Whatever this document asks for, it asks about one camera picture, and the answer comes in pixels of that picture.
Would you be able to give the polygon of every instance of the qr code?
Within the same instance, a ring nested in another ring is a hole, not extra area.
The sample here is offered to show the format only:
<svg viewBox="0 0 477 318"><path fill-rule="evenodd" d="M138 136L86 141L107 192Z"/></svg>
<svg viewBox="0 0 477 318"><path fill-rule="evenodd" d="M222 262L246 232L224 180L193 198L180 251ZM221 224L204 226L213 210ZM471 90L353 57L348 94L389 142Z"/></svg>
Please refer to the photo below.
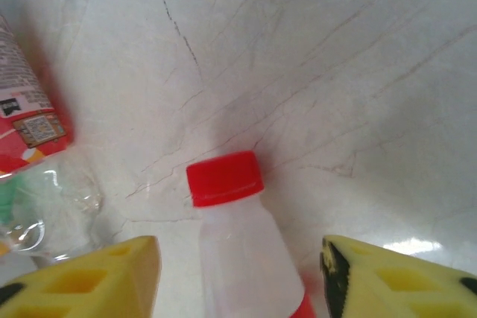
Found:
<svg viewBox="0 0 477 318"><path fill-rule="evenodd" d="M57 136L54 128L44 115L26 119L23 123L37 142L48 141Z"/></svg>

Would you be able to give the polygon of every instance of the marble surface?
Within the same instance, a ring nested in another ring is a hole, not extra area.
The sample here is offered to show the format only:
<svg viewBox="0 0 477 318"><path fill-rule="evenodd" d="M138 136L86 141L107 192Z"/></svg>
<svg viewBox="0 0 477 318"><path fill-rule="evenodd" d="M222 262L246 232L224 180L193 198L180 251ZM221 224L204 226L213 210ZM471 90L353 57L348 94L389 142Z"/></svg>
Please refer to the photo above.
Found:
<svg viewBox="0 0 477 318"><path fill-rule="evenodd" d="M477 273L477 0L0 8L68 101L107 198L101 235L159 238L156 317L201 317L185 168L234 150L256 151L307 276L325 233Z"/></svg>

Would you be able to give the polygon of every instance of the clear plastic bottle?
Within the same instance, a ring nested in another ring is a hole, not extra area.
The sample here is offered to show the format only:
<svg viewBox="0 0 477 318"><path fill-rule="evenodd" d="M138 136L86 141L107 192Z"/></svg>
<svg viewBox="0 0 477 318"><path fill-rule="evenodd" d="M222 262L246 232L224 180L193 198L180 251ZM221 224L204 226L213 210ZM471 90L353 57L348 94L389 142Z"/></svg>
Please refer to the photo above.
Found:
<svg viewBox="0 0 477 318"><path fill-rule="evenodd" d="M194 206L203 215L200 259L206 317L315 317L271 214L252 151L187 167Z"/></svg>

